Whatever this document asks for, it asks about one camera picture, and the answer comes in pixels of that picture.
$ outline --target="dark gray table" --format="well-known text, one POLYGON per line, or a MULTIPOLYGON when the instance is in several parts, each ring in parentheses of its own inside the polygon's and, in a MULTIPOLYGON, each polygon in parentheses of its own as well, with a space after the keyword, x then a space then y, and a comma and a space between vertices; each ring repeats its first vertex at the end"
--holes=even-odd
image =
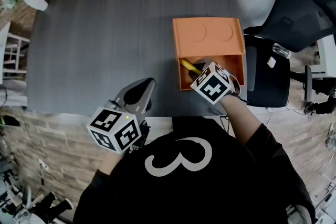
POLYGON ((237 0, 48 1, 30 39, 29 109, 91 115, 124 86, 153 77, 158 88, 149 116, 223 113, 219 104, 179 90, 172 19, 239 18, 237 0))

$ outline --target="white vase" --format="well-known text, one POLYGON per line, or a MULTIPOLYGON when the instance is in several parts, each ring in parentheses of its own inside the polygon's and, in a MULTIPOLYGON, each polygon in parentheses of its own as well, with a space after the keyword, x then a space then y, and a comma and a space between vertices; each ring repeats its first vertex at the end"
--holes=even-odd
POLYGON ((45 0, 23 0, 27 5, 34 9, 46 10, 48 3, 45 0))

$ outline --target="black shirt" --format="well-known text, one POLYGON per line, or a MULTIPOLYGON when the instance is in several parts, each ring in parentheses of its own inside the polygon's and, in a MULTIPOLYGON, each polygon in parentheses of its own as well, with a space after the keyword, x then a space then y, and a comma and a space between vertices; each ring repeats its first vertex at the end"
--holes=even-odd
POLYGON ((314 208, 281 144, 261 125, 245 146, 215 121, 185 124, 97 171, 74 223, 220 221, 287 223, 286 208, 314 208))

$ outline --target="orange box lid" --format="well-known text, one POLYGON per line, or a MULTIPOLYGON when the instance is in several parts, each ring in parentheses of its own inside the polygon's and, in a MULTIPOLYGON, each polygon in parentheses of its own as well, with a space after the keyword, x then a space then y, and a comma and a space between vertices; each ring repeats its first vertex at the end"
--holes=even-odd
POLYGON ((178 18, 173 29, 177 58, 245 53, 237 18, 178 18))

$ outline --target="number 3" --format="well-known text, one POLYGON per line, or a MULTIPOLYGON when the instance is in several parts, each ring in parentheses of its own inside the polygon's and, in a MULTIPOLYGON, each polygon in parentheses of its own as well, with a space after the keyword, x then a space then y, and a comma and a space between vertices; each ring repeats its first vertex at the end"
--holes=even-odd
POLYGON ((153 166, 154 155, 151 155, 145 160, 145 168, 148 173, 156 177, 166 176, 174 171, 180 164, 182 164, 187 170, 196 172, 202 170, 209 164, 212 157, 212 147, 208 141, 199 137, 187 137, 179 140, 190 140, 203 146, 205 151, 203 160, 201 160, 199 163, 191 163, 185 157, 183 157, 181 153, 179 153, 177 158, 171 164, 167 165, 166 167, 155 168, 153 166))

